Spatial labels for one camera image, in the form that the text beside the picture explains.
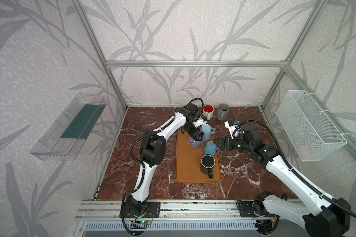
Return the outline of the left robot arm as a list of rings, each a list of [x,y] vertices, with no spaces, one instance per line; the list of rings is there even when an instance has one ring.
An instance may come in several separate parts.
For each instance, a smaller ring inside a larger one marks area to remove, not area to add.
[[[140,164],[135,188],[125,192],[122,198],[120,211],[121,218],[139,217],[147,210],[149,188],[157,166],[164,160],[166,154],[166,142],[178,130],[187,132],[195,141],[202,141],[204,133],[200,126],[204,124],[203,111],[200,111],[194,98],[182,107],[176,107],[173,115],[164,124],[153,131],[147,131],[138,138],[130,147],[129,154],[134,162]]]

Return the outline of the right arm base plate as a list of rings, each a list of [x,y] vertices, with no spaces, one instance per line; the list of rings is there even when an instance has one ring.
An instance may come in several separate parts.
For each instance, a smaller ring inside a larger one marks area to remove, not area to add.
[[[265,217],[266,212],[254,201],[236,201],[236,207],[241,217]]]

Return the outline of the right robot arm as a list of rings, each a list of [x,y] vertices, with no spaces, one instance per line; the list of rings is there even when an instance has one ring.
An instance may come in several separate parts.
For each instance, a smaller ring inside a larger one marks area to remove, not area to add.
[[[302,227],[311,237],[342,237],[350,229],[356,213],[343,198],[335,199],[304,177],[281,155],[280,150],[264,144],[256,120],[224,123],[229,136],[216,138],[214,143],[222,151],[237,151],[250,158],[279,178],[303,203],[293,204],[268,192],[255,198],[259,210],[283,217]]]

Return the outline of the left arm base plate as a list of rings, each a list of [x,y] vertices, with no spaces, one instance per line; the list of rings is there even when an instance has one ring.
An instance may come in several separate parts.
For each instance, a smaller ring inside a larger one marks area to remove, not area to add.
[[[148,201],[148,202],[124,202],[120,210],[121,218],[158,218],[160,215],[161,202]]]

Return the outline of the white mug red inside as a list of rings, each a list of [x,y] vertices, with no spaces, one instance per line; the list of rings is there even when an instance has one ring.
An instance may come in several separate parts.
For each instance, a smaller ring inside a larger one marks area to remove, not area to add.
[[[213,117],[214,114],[214,107],[212,105],[205,105],[203,107],[203,116],[207,119],[210,120]]]

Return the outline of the black mug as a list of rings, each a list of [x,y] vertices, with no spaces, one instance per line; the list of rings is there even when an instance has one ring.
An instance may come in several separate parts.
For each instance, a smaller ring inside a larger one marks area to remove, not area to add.
[[[213,168],[216,164],[215,158],[211,155],[204,155],[200,160],[200,171],[209,177],[214,178]]]

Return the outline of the lilac mug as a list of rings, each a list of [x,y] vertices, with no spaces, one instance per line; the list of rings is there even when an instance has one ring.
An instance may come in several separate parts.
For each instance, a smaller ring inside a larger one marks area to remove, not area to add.
[[[194,138],[192,138],[190,136],[187,140],[188,140],[189,145],[192,148],[196,148],[196,149],[201,150],[201,151],[204,150],[204,147],[205,147],[204,143],[206,141],[204,137],[202,137],[202,140],[196,141]]]

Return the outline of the grey mug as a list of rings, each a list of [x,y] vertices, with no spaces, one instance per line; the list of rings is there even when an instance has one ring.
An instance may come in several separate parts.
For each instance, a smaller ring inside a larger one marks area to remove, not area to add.
[[[218,106],[217,119],[220,121],[225,121],[229,112],[229,105],[221,103]]]

